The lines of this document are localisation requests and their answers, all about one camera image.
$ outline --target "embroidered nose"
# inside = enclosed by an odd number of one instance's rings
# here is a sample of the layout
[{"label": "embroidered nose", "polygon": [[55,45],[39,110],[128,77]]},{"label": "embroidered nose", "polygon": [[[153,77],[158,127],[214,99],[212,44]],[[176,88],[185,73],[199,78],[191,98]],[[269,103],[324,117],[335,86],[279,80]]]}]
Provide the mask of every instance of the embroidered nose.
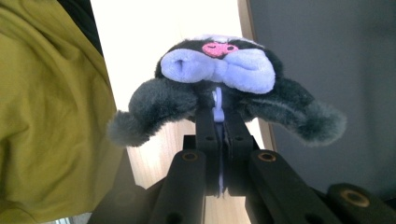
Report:
[{"label": "embroidered nose", "polygon": [[238,50],[238,47],[231,44],[222,44],[218,42],[210,42],[202,47],[202,50],[207,56],[218,58],[225,54]]}]

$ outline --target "green cloth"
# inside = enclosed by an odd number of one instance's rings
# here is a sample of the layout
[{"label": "green cloth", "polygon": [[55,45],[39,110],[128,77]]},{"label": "green cloth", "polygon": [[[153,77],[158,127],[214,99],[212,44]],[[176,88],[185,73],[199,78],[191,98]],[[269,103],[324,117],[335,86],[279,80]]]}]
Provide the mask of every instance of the green cloth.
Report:
[{"label": "green cloth", "polygon": [[57,1],[0,0],[0,223],[92,211],[122,150],[104,58]]}]

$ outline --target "stuffed animal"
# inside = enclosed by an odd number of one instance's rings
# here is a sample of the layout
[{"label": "stuffed animal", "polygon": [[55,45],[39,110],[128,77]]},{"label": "stuffed animal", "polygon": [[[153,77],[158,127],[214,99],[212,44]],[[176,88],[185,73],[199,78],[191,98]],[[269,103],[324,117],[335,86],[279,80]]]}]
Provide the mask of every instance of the stuffed animal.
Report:
[{"label": "stuffed animal", "polygon": [[203,35],[161,57],[155,78],[136,90],[129,112],[117,112],[108,134],[118,145],[138,147],[165,122],[193,120],[197,108],[214,107],[216,87],[223,108],[236,110],[245,121],[258,117],[280,124],[309,146],[329,145],[346,128],[342,113],[284,77],[271,50],[245,38]]}]

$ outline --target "dark gray panel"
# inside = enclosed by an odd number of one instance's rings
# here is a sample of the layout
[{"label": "dark gray panel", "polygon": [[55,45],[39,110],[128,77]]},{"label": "dark gray panel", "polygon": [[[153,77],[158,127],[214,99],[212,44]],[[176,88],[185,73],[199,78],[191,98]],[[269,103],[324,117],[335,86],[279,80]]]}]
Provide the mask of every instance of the dark gray panel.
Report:
[{"label": "dark gray panel", "polygon": [[285,76],[343,111],[342,139],[305,147],[274,126],[278,151],[308,185],[348,182],[396,196],[396,2],[250,0],[259,43]]}]

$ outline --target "black plush toy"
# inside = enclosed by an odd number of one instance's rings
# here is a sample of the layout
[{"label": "black plush toy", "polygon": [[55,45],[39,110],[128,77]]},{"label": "black plush toy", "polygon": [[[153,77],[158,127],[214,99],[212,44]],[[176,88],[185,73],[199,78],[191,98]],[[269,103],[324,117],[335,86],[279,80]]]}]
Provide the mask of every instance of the black plush toy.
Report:
[{"label": "black plush toy", "polygon": [[281,61],[257,43],[240,37],[203,35],[173,46],[157,64],[155,78],[132,96],[129,112],[117,112],[108,126],[121,146],[137,147],[165,122],[193,120],[199,107],[213,107],[212,91],[222,90],[222,107],[278,123],[309,146],[338,139],[346,118],[299,83],[283,76]]}]

